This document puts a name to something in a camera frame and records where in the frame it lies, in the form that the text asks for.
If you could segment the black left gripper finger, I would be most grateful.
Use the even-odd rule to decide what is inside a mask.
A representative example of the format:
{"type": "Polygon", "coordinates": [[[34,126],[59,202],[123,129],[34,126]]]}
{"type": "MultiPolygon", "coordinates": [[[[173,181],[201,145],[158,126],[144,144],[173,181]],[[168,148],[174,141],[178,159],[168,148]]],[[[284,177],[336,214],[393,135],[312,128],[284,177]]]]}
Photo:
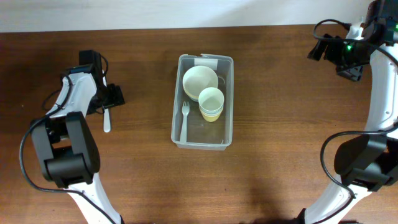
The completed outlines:
{"type": "Polygon", "coordinates": [[[125,104],[123,93],[122,93],[121,87],[119,85],[114,86],[113,103],[115,106],[121,106],[121,105],[125,104]]]}
{"type": "Polygon", "coordinates": [[[104,101],[104,109],[112,108],[116,105],[116,97],[113,90],[109,91],[109,95],[104,101]]]}

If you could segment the white plastic spoon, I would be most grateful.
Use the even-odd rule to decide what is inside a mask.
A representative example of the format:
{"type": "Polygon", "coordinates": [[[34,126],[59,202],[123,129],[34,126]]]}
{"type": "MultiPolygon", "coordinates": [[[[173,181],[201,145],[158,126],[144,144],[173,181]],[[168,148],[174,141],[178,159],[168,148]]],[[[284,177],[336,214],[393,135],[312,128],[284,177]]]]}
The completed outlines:
{"type": "Polygon", "coordinates": [[[109,133],[111,131],[111,119],[109,109],[105,109],[103,113],[103,131],[109,133]]]}

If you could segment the white plastic fork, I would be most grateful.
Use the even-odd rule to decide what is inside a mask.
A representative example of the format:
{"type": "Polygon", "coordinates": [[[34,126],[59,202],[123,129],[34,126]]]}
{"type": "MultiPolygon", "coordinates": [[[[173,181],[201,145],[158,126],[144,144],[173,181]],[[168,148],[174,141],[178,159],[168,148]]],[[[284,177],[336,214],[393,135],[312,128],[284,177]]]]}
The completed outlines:
{"type": "Polygon", "coordinates": [[[182,104],[182,128],[180,133],[180,142],[185,143],[187,141],[187,118],[190,112],[190,104],[188,101],[184,101],[182,104]]]}

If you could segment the yellow plastic bowl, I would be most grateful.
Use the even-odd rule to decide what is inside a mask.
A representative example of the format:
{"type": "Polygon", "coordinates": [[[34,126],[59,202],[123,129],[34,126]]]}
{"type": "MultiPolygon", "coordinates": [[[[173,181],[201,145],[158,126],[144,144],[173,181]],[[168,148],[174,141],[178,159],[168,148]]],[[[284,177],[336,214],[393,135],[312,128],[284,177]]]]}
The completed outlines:
{"type": "Polygon", "coordinates": [[[185,94],[193,101],[198,102],[198,96],[191,94],[188,90],[184,89],[185,94]]]}

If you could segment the green plastic bowl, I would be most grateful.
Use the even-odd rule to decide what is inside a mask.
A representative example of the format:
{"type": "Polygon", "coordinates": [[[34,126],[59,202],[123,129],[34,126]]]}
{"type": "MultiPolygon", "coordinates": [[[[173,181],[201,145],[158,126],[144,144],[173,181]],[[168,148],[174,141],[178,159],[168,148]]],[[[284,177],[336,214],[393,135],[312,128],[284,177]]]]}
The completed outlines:
{"type": "Polygon", "coordinates": [[[192,95],[190,95],[190,94],[188,94],[188,93],[187,93],[187,96],[188,96],[191,100],[193,100],[193,101],[195,101],[195,102],[198,102],[198,98],[197,98],[196,96],[192,96],[192,95]]]}

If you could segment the white plastic bowl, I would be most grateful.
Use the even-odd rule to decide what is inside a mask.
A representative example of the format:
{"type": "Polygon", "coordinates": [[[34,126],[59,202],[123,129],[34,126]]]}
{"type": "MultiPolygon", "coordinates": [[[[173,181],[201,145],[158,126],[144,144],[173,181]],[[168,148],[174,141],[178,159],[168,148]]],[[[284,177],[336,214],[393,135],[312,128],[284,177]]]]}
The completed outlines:
{"type": "Polygon", "coordinates": [[[218,76],[210,67],[198,65],[185,72],[183,76],[183,89],[188,90],[195,96],[199,96],[208,87],[218,87],[218,76]]]}

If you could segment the pink plastic cup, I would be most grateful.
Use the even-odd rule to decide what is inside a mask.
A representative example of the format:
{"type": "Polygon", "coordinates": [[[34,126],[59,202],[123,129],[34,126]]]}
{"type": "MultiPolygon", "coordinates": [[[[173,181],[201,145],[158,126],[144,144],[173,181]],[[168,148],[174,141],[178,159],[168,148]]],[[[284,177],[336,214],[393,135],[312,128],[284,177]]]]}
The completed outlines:
{"type": "Polygon", "coordinates": [[[220,108],[218,110],[213,110],[213,111],[209,111],[209,110],[205,110],[203,108],[200,108],[200,112],[202,114],[204,114],[205,116],[218,116],[219,114],[221,114],[223,111],[223,108],[220,108]]]}

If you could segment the cream plastic cup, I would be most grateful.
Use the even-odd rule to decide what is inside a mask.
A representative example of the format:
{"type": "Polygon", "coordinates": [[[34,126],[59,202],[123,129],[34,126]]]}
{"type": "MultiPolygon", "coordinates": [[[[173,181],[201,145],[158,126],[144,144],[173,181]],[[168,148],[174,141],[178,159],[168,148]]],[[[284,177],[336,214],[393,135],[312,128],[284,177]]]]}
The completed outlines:
{"type": "Polygon", "coordinates": [[[198,97],[199,105],[208,109],[215,110],[224,104],[224,94],[215,87],[205,88],[198,97]]]}

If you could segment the yellow plastic cup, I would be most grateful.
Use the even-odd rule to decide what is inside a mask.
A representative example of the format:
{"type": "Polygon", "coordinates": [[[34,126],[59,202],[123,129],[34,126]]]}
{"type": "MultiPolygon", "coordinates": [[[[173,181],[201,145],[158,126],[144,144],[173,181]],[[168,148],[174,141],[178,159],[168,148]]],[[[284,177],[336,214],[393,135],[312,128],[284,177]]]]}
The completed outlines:
{"type": "Polygon", "coordinates": [[[202,113],[201,115],[203,116],[205,121],[207,121],[207,122],[215,122],[220,117],[221,113],[218,113],[218,114],[202,113]]]}

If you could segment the green plastic cup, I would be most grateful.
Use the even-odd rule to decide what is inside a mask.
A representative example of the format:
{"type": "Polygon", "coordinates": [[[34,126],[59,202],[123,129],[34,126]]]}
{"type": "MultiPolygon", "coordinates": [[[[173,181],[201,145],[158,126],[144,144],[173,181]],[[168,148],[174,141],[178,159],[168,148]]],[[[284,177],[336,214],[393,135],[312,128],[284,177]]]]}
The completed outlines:
{"type": "Polygon", "coordinates": [[[206,109],[206,108],[204,108],[202,106],[199,106],[199,108],[200,108],[201,112],[204,112],[206,114],[218,114],[218,113],[222,112],[224,106],[220,106],[219,108],[217,108],[215,110],[208,110],[208,109],[206,109]]]}

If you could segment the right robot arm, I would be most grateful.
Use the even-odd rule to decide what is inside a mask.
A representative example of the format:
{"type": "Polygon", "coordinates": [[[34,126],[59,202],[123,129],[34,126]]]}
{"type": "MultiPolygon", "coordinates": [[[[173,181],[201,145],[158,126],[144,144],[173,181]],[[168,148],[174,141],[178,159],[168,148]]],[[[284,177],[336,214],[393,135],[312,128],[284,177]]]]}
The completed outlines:
{"type": "Polygon", "coordinates": [[[118,207],[128,223],[290,223],[299,206],[326,185],[315,154],[328,134],[389,129],[375,118],[371,86],[350,84],[327,62],[307,59],[308,25],[362,13],[367,1],[249,2],[282,26],[140,30],[134,70],[122,77],[131,102],[115,112],[118,207]],[[172,112],[172,60],[180,53],[235,60],[234,142],[224,152],[173,149],[165,139],[172,112]]]}

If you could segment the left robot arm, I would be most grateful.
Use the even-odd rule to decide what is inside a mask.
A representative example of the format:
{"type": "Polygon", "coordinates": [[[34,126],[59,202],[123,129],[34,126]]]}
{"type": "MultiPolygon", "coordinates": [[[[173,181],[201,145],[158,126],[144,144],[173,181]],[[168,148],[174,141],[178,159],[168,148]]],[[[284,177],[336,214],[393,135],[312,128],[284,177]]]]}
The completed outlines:
{"type": "Polygon", "coordinates": [[[88,223],[123,223],[111,205],[100,181],[100,153],[86,122],[93,113],[125,103],[115,84],[105,83],[109,62],[95,50],[81,50],[79,64],[60,75],[62,88],[55,104],[33,120],[25,137],[30,136],[45,180],[56,189],[39,187],[27,175],[30,186],[42,192],[66,193],[75,201],[88,223]]]}

